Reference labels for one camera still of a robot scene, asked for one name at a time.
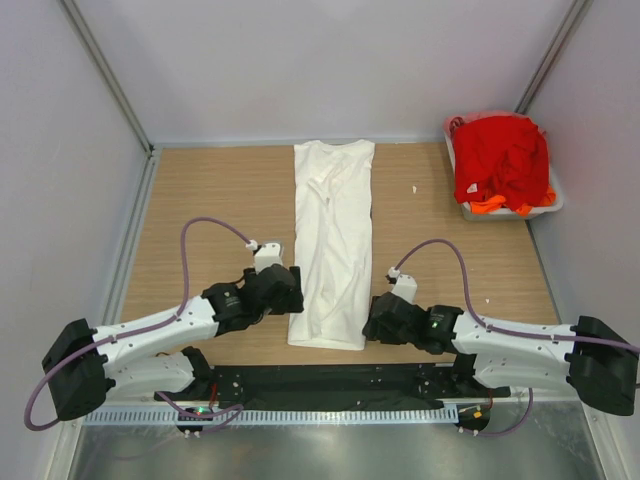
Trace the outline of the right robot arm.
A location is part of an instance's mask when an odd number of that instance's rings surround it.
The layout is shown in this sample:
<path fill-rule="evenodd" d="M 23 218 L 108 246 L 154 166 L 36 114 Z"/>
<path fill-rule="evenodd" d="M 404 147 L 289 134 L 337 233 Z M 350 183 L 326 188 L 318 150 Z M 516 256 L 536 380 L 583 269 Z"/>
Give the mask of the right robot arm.
<path fill-rule="evenodd" d="M 635 410 L 639 350 L 594 317 L 582 316 L 575 325 L 475 319 L 458 307 L 423 309 L 387 292 L 373 299 L 363 334 L 433 355 L 454 354 L 462 364 L 451 370 L 450 381 L 464 396 L 483 387 L 574 391 L 608 414 Z"/>

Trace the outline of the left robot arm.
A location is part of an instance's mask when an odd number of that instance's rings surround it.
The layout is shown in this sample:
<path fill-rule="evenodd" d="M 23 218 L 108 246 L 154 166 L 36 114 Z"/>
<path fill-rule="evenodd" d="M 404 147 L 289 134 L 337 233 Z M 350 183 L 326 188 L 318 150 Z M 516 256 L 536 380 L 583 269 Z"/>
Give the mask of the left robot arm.
<path fill-rule="evenodd" d="M 187 343 L 242 331 L 269 314 L 303 310 L 300 270 L 273 264 L 248 268 L 243 283 L 217 283 L 181 305 L 138 320 L 92 328 L 67 324 L 42 360 L 57 418 L 70 421 L 106 400 L 155 392 L 199 400 L 212 387 L 197 349 L 159 357 Z"/>

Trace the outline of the white t-shirt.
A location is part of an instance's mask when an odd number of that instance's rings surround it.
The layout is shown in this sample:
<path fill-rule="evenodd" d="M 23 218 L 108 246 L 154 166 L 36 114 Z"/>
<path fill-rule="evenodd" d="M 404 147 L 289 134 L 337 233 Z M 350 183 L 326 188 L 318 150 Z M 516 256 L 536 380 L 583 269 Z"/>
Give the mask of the white t-shirt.
<path fill-rule="evenodd" d="M 292 346 L 361 351 L 372 281 L 371 174 L 375 144 L 309 141 L 294 147 L 294 264 L 303 311 Z"/>

